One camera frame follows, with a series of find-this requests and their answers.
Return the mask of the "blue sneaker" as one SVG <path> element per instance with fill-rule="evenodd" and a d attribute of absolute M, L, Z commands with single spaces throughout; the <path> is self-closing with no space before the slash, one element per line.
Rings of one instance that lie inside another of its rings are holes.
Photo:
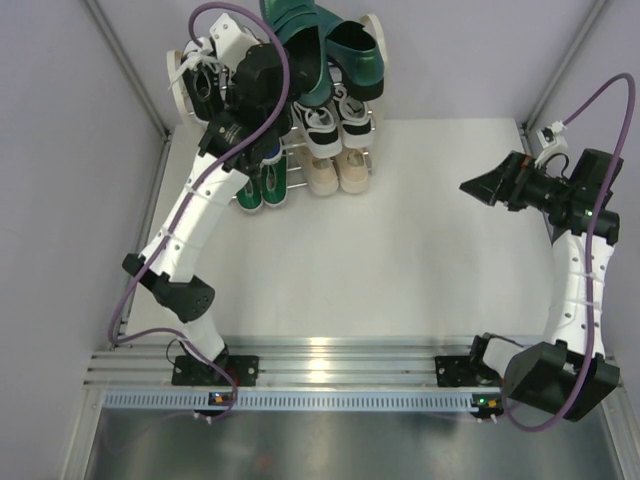
<path fill-rule="evenodd" d="M 262 165 L 274 165 L 277 164 L 283 156 L 283 148 L 280 144 L 278 144 L 272 151 L 269 151 L 264 154 L 264 157 L 261 161 Z"/>

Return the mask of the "black white sneaker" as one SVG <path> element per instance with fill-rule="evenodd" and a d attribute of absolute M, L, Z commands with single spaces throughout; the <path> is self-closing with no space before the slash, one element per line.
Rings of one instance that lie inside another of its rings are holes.
<path fill-rule="evenodd" d="M 315 157 L 331 158 L 342 151 L 343 145 L 337 122 L 327 107 L 314 110 L 294 102 L 292 118 Z"/>
<path fill-rule="evenodd" d="M 350 96 L 346 88 L 339 85 L 334 89 L 332 106 L 344 146 L 349 149 L 370 147 L 374 142 L 374 128 L 367 103 Z"/>

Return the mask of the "teal heel shoe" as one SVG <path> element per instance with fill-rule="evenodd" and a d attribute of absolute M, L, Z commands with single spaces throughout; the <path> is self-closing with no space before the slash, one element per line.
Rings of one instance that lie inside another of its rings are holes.
<path fill-rule="evenodd" d="M 332 95 L 333 83 L 316 3 L 267 0 L 260 2 L 260 11 L 289 54 L 292 76 L 300 92 L 298 102 L 312 109 L 324 107 Z"/>
<path fill-rule="evenodd" d="M 344 20 L 317 5 L 329 61 L 341 72 L 342 84 L 356 100 L 373 101 L 384 92 L 384 60 L 374 37 L 356 21 Z"/>

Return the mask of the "green sneaker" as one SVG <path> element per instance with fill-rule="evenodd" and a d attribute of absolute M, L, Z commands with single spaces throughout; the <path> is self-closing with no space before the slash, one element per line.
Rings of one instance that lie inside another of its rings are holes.
<path fill-rule="evenodd" d="M 259 182 L 250 178 L 236 195 L 239 207 L 248 214 L 257 213 L 263 207 L 263 197 Z"/>
<path fill-rule="evenodd" d="M 278 162 L 263 164 L 260 171 L 260 187 L 264 202 L 271 208 L 281 206 L 287 198 L 288 161 L 282 157 Z"/>

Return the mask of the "beige lace sneaker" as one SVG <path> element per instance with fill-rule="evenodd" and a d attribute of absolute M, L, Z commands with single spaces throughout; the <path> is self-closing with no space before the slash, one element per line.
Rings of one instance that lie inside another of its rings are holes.
<path fill-rule="evenodd" d="M 307 146 L 299 147 L 295 156 L 313 194 L 327 197 L 338 190 L 339 180 L 330 158 L 315 157 Z"/>
<path fill-rule="evenodd" d="M 364 193 L 369 186 L 369 170 L 365 155 L 357 149 L 344 149 L 336 158 L 339 182 L 348 194 Z"/>

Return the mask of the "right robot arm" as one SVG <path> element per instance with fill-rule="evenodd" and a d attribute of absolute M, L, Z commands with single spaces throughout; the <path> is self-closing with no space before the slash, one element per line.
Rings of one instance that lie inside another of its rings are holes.
<path fill-rule="evenodd" d="M 538 131 L 541 152 L 511 152 L 496 168 L 460 188 L 485 205 L 513 212 L 534 208 L 553 228 L 554 278 L 541 342 L 524 346 L 492 333 L 474 338 L 469 354 L 435 358 L 441 388 L 498 387 L 506 397 L 577 422 L 618 385 L 620 370 L 606 359 L 601 333 L 608 263 L 620 217 L 606 208 L 623 162 L 586 149 L 572 173 L 552 176 L 549 164 L 567 159 L 565 125 Z"/>

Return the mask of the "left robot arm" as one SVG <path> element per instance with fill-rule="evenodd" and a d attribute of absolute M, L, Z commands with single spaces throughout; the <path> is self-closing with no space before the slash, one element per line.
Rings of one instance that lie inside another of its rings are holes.
<path fill-rule="evenodd" d="M 282 158 L 291 71 L 282 43 L 259 17 L 229 3 L 207 6 L 223 13 L 208 36 L 192 38 L 170 77 L 204 128 L 193 164 L 157 234 L 127 255 L 123 268 L 133 286 L 180 321 L 167 330 L 184 351 L 179 363 L 215 386 L 232 380 L 229 353 L 212 317 L 215 291 L 196 267 L 232 198 L 263 165 Z"/>

